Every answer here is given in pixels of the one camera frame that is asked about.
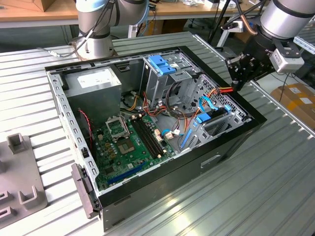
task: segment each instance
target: motherboard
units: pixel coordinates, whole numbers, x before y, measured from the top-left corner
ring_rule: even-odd
[[[96,182],[99,190],[174,156],[171,146],[161,140],[158,133],[149,116],[128,120],[115,118],[95,130],[95,161],[100,173]]]

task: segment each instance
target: green motherboard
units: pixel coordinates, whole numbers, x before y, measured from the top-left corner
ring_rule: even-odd
[[[151,118],[144,116],[142,121],[154,137],[156,126]],[[129,131],[129,138],[122,137],[116,143],[107,126],[93,132],[96,146],[95,162],[100,173],[96,178],[99,190],[104,190],[175,155],[171,146],[163,141],[158,144],[163,150],[163,155],[159,158],[152,157],[140,138],[142,135],[136,133],[131,120],[126,120],[126,128]],[[124,130],[121,123],[116,121],[110,124],[110,129],[112,134]]]

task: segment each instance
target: aluminum workbench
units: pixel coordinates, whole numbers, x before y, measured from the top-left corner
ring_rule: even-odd
[[[294,42],[315,55],[315,21],[311,20],[299,34],[294,38]]]
[[[229,81],[222,57],[188,32],[114,41],[119,55],[188,46]],[[68,46],[55,48],[69,53]],[[78,61],[39,50],[0,54],[0,140],[21,132],[31,143],[48,206],[1,236],[100,236],[71,178],[74,162],[57,117],[45,66]],[[232,158],[107,232],[108,235],[306,235],[315,231],[315,139],[257,84],[240,92],[268,120]]]

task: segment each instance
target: red cable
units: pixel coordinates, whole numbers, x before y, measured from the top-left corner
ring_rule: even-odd
[[[92,149],[92,130],[91,130],[91,125],[90,125],[90,119],[83,111],[79,110],[79,112],[81,112],[84,115],[85,119],[87,120],[87,123],[89,126],[89,132],[90,132],[90,148]]]

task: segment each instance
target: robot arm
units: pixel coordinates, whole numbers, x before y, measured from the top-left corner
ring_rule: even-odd
[[[235,90],[274,71],[292,73],[304,61],[294,37],[315,15],[314,0],[272,0],[244,51],[227,61]]]
[[[77,0],[80,36],[93,34],[84,42],[82,37],[77,45],[78,54],[84,59],[95,59],[113,55],[110,27],[136,25],[143,22],[149,13],[148,0]]]

